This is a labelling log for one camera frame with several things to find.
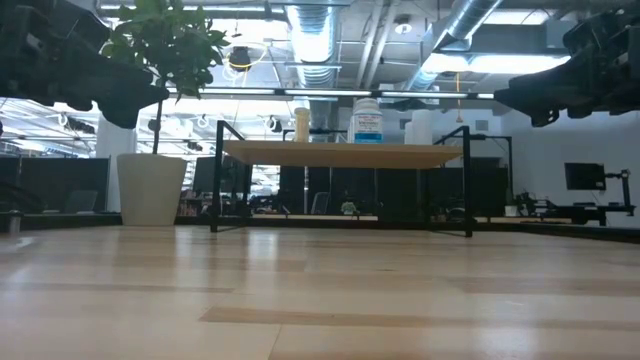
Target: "ceiling light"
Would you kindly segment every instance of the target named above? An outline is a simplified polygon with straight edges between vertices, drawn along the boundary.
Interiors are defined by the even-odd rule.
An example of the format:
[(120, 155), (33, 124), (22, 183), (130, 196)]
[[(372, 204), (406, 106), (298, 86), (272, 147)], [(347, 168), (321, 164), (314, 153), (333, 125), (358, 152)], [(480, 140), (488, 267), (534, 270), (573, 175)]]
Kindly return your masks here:
[(409, 24), (409, 20), (411, 20), (411, 16), (404, 14), (398, 15), (394, 21), (396, 28), (395, 31), (399, 35), (404, 35), (408, 32), (411, 32), (411, 24)]
[(428, 73), (465, 72), (469, 71), (469, 62), (459, 55), (431, 54), (421, 67)]
[[(126, 5), (126, 4), (104, 4), (100, 6), (100, 9), (102, 10), (118, 10), (120, 9), (120, 6), (126, 6), (130, 9), (135, 9), (136, 6), (135, 5)], [(196, 5), (185, 5), (183, 7), (184, 10), (187, 11), (194, 11), (197, 10), (199, 6)], [(250, 6), (250, 7), (233, 7), (233, 6), (216, 6), (216, 5), (205, 5), (202, 6), (202, 10), (204, 11), (229, 11), (229, 12), (244, 12), (244, 11), (264, 11), (264, 7), (258, 7), (258, 6)], [(272, 9), (271, 10), (272, 13), (276, 13), (276, 14), (282, 14), (284, 13), (283, 9)]]
[(569, 59), (570, 56), (482, 55), (471, 61), (469, 71), (488, 74), (533, 74), (553, 69)]
[(465, 99), (466, 93), (383, 91), (382, 97), (411, 99)]
[(396, 25), (396, 34), (404, 35), (408, 32), (411, 32), (410, 24), (398, 24)]
[(311, 90), (311, 89), (293, 89), (285, 90), (285, 94), (293, 96), (371, 96), (371, 91), (364, 90)]
[[(174, 87), (167, 88), (170, 93), (177, 94), (178, 90)], [(273, 89), (247, 89), (247, 88), (205, 88), (200, 89), (200, 94), (210, 95), (273, 95)]]

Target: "desk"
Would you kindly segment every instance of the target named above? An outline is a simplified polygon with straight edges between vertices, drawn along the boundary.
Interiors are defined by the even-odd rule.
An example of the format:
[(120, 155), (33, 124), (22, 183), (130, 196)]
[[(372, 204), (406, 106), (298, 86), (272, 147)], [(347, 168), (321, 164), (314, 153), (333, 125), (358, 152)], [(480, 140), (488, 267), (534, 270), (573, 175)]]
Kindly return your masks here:
[[(237, 140), (225, 139), (231, 133)], [(223, 151), (245, 164), (247, 169), (253, 165), (282, 165), (333, 168), (372, 168), (372, 169), (430, 169), (463, 156), (465, 222), (463, 229), (467, 237), (473, 234), (474, 219), (471, 204), (470, 133), (468, 126), (461, 126), (448, 137), (463, 134), (463, 146), (446, 145), (390, 145), (390, 144), (337, 144), (337, 143), (298, 143), (274, 141), (244, 141), (244, 138), (225, 121), (218, 121), (216, 131), (216, 161), (213, 179), (213, 212), (211, 231), (217, 232), (220, 209), (220, 184), (222, 181)], [(247, 202), (251, 179), (244, 179), (243, 203)]]
[(227, 141), (245, 164), (365, 169), (431, 169), (462, 156), (459, 146)]

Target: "wooden floor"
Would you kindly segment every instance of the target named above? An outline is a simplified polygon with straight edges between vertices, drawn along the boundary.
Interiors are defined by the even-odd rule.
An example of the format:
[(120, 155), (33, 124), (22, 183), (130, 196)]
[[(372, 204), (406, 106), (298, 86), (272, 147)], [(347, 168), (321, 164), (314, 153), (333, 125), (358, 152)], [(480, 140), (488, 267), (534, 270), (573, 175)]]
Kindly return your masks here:
[(0, 237), (0, 359), (640, 358), (640, 247), (528, 234)]

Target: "green leaves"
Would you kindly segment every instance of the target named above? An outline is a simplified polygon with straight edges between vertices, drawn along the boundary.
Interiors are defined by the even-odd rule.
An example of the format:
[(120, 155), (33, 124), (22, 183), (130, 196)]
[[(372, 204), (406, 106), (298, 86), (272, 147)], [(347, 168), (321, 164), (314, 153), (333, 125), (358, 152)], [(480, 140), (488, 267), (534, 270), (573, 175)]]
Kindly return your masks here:
[(184, 10), (182, 0), (135, 0), (135, 5), (120, 7), (123, 23), (102, 54), (164, 77), (176, 86), (178, 100), (200, 98), (200, 89), (214, 81), (210, 68), (223, 63), (226, 33), (212, 29), (214, 21), (201, 6)]

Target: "white bottle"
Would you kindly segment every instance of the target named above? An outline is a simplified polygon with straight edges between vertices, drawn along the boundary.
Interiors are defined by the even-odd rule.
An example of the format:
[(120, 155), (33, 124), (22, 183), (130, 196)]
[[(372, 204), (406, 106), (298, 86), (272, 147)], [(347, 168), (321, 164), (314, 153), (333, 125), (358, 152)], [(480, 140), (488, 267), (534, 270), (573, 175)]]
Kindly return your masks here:
[(356, 144), (382, 143), (382, 113), (376, 99), (356, 101), (349, 135), (349, 140)]

